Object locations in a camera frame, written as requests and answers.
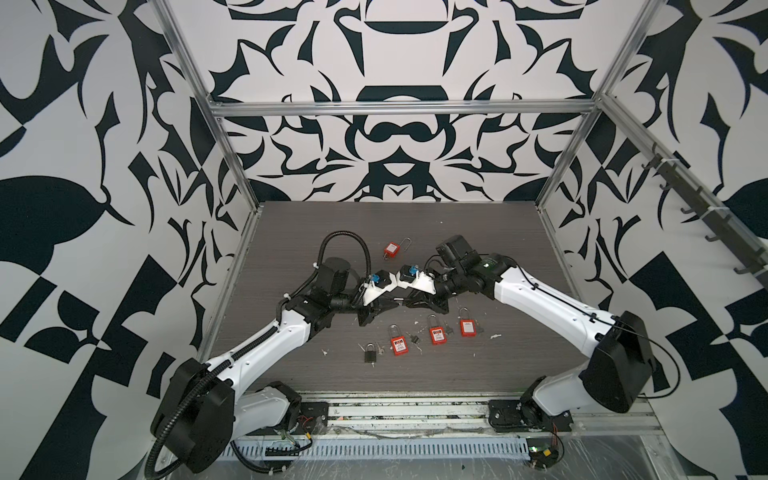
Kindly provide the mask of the red padlock long shackle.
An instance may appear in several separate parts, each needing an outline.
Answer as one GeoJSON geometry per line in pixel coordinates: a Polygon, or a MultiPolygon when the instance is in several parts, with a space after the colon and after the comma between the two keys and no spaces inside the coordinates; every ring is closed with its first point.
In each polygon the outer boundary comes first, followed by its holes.
{"type": "Polygon", "coordinates": [[[475,337],[478,334],[476,321],[467,307],[459,309],[459,326],[463,337],[475,337]]]}

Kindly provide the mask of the black padlock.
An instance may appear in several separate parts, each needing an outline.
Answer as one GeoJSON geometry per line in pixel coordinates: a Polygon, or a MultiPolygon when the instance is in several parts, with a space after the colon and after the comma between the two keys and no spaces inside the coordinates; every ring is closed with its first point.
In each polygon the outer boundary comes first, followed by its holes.
{"type": "Polygon", "coordinates": [[[364,362],[368,365],[374,366],[377,363],[378,358],[378,345],[376,343],[368,343],[363,347],[364,362]]]}

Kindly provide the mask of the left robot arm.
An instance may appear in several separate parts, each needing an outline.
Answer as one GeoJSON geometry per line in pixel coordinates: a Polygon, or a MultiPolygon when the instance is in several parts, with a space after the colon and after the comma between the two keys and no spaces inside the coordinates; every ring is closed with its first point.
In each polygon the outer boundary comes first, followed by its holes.
{"type": "Polygon", "coordinates": [[[341,258],[317,262],[309,278],[278,303],[267,326],[219,356],[182,363],[151,423],[155,441],[145,462],[145,478],[163,479],[181,466],[199,473],[247,433],[294,429],[301,404],[298,393],[281,382],[253,395],[247,388],[328,328],[335,315],[353,313],[366,325],[398,307],[392,291],[408,287],[419,270],[369,271],[353,287],[347,285],[350,274],[350,264],[341,258]]]}

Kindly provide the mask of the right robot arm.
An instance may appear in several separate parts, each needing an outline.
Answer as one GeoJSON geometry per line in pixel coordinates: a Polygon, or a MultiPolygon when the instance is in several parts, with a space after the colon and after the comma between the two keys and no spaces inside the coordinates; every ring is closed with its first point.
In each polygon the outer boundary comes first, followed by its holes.
{"type": "Polygon", "coordinates": [[[409,294],[409,308],[444,313],[450,298],[471,292],[513,307],[576,347],[586,360],[555,376],[536,379],[511,404],[490,411],[497,431],[551,431],[572,410],[597,405],[613,413],[630,410],[655,368],[643,320],[591,307],[536,279],[513,258],[483,255],[456,235],[437,248],[441,273],[404,266],[396,279],[409,294]]]}

